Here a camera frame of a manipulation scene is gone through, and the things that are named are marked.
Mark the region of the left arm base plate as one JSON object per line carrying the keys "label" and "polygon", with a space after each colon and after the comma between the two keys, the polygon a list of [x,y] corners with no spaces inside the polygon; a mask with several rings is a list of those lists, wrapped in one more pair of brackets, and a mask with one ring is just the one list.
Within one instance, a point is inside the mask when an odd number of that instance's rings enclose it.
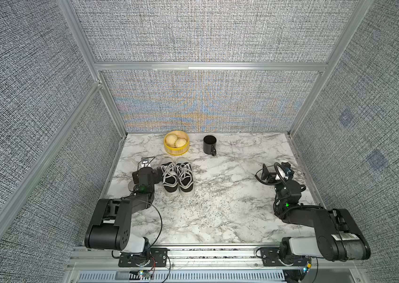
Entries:
{"label": "left arm base plate", "polygon": [[121,253],[118,261],[120,268],[166,267],[167,248],[151,248],[142,254]]}

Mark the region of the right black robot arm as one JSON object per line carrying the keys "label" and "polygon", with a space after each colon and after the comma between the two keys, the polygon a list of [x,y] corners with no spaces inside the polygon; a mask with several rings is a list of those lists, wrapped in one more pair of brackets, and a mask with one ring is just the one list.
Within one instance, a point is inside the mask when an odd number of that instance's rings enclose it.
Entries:
{"label": "right black robot arm", "polygon": [[298,258],[323,258],[328,261],[367,260],[369,244],[346,209],[326,209],[321,205],[300,203],[305,185],[293,180],[295,172],[288,162],[275,163],[270,171],[262,166],[255,178],[263,185],[274,186],[273,212],[285,224],[314,229],[313,237],[285,237],[278,248],[278,260],[292,265]]}

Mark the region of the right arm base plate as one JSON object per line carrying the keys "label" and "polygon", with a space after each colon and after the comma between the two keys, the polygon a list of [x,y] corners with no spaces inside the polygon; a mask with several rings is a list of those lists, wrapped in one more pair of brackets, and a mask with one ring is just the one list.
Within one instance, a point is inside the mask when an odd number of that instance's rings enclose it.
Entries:
{"label": "right arm base plate", "polygon": [[255,255],[262,260],[265,267],[300,267],[310,264],[309,257],[286,254],[284,251],[280,252],[278,247],[259,247]]}

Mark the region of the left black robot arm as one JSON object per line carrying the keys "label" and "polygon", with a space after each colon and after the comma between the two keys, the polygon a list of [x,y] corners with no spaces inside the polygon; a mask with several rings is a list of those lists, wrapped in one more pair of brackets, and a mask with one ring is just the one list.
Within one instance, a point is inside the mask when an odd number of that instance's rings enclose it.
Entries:
{"label": "left black robot arm", "polygon": [[132,177],[134,187],[129,196],[98,200],[85,233],[87,248],[139,255],[152,248],[147,238],[131,232],[131,221],[133,214],[153,206],[155,185],[161,182],[162,170],[142,167]]}

